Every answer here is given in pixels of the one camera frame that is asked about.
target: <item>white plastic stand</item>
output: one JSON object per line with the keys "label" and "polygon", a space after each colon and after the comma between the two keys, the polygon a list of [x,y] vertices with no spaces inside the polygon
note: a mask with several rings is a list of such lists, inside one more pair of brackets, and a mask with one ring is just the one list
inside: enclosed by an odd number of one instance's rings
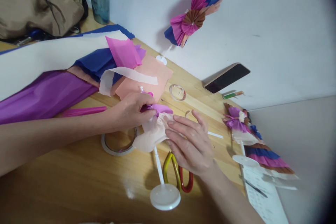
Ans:
{"label": "white plastic stand", "polygon": [[159,173],[160,185],[154,187],[150,192],[150,202],[156,209],[162,211],[172,210],[177,207],[181,201],[181,195],[176,186],[165,184],[163,180],[162,168],[158,150],[154,148],[156,166]]}
{"label": "white plastic stand", "polygon": [[242,149],[241,152],[243,153],[243,155],[232,156],[232,159],[234,161],[236,161],[238,164],[241,164],[241,165],[244,165],[244,166],[249,166],[249,167],[259,166],[259,163],[257,161],[255,161],[252,158],[246,157],[243,141],[240,141],[240,148]]}

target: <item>pen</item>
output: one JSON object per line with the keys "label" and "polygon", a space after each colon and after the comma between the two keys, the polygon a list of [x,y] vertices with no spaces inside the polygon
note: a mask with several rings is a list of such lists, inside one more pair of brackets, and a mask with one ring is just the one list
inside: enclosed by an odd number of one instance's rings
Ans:
{"label": "pen", "polygon": [[254,190],[256,190],[258,193],[260,193],[262,196],[264,196],[265,198],[268,198],[267,195],[265,193],[263,193],[260,189],[258,189],[257,187],[255,187],[254,185],[252,185],[249,181],[247,181],[245,178],[243,178],[244,182],[246,184],[248,184],[250,187],[252,187]]}

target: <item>right hand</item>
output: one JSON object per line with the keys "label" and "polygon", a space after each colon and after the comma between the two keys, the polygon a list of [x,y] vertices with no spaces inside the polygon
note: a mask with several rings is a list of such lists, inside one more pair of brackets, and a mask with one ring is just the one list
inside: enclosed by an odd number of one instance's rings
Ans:
{"label": "right hand", "polygon": [[192,110],[192,114],[198,123],[177,115],[173,116],[174,121],[168,121],[168,126],[186,139],[166,129],[166,135],[169,137],[167,142],[178,164],[202,177],[214,165],[214,151],[208,137],[207,123],[197,111]]}

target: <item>scissors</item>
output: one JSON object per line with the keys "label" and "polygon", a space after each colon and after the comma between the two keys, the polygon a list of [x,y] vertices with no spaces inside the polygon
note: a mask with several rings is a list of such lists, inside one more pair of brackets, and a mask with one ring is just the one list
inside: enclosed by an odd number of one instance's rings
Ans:
{"label": "scissors", "polygon": [[181,191],[181,180],[180,180],[180,175],[178,171],[179,165],[177,164],[175,156],[171,152],[168,153],[166,160],[164,161],[164,164],[163,164],[163,180],[166,184],[168,184],[167,170],[168,170],[168,165],[169,165],[170,160],[173,163],[173,167],[174,167],[174,172],[175,172],[176,182],[177,182],[176,187],[179,191]]}
{"label": "scissors", "polygon": [[193,188],[194,184],[194,175],[193,173],[189,172],[189,181],[188,185],[184,186],[183,184],[183,168],[177,164],[176,158],[173,155],[172,152],[169,152],[166,160],[164,161],[163,164],[163,180],[165,183],[168,183],[168,177],[167,177],[167,170],[168,170],[168,165],[170,160],[173,163],[174,171],[175,171],[175,176],[176,176],[176,182],[177,182],[177,188],[178,190],[184,191],[185,193],[189,193],[191,189]]}
{"label": "scissors", "polygon": [[181,166],[178,166],[178,173],[180,174],[180,178],[181,178],[181,188],[182,191],[184,191],[185,193],[190,193],[191,189],[193,188],[193,184],[194,184],[194,174],[192,172],[189,172],[189,181],[188,181],[188,185],[184,186],[183,184],[183,168]]}

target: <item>white paper strip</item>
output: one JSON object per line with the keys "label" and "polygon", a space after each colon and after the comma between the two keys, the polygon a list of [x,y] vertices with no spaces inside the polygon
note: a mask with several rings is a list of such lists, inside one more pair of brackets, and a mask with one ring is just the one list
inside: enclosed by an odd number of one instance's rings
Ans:
{"label": "white paper strip", "polygon": [[223,139],[223,136],[222,136],[222,135],[218,135],[218,134],[212,133],[212,132],[210,132],[210,131],[208,131],[208,134]]}
{"label": "white paper strip", "polygon": [[112,68],[112,69],[106,70],[103,73],[103,75],[101,76],[99,92],[102,95],[111,96],[111,88],[112,88],[112,85],[113,85],[114,73],[123,75],[123,76],[125,76],[129,79],[134,80],[134,81],[144,82],[144,83],[151,84],[151,85],[157,85],[158,84],[157,77],[144,75],[144,74],[139,73],[139,72],[137,72],[137,71],[135,71],[131,68],[120,66],[120,67],[117,67],[117,68]]}
{"label": "white paper strip", "polygon": [[43,72],[68,69],[77,59],[108,48],[105,36],[127,39],[121,31],[87,34],[42,41],[0,55],[0,101],[28,86]]}

